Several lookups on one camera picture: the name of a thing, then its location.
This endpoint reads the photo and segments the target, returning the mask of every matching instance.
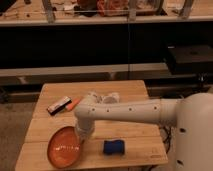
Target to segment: floor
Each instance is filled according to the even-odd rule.
[[[14,170],[35,104],[35,102],[0,104],[0,171]],[[168,155],[169,164],[159,166],[152,169],[152,171],[173,171],[173,146],[172,143],[172,148]],[[112,170],[139,171],[141,168]]]

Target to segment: wooden table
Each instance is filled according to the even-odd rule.
[[[68,125],[74,126],[76,119],[73,111],[51,117],[46,108],[62,96],[66,95],[74,99],[82,97],[88,91],[96,91],[104,95],[118,92],[122,102],[148,99],[143,81],[45,84],[16,164],[17,171],[55,170],[47,159],[48,141],[58,129]],[[125,140],[125,155],[103,155],[103,141],[111,139]],[[96,121],[95,132],[85,142],[80,159],[69,169],[165,163],[167,163],[167,155],[157,125]]]

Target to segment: orange bowl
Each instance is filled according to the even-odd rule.
[[[63,169],[76,162],[80,152],[81,144],[75,134],[74,127],[68,126],[58,130],[52,136],[47,156],[54,167]]]

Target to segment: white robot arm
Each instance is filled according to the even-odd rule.
[[[100,104],[89,93],[75,109],[80,139],[94,131],[95,120],[154,123],[177,127],[176,171],[213,168],[213,95],[200,93],[186,99],[156,99]]]

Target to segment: blue sponge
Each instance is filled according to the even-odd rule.
[[[125,143],[123,140],[104,141],[104,154],[125,154]]]

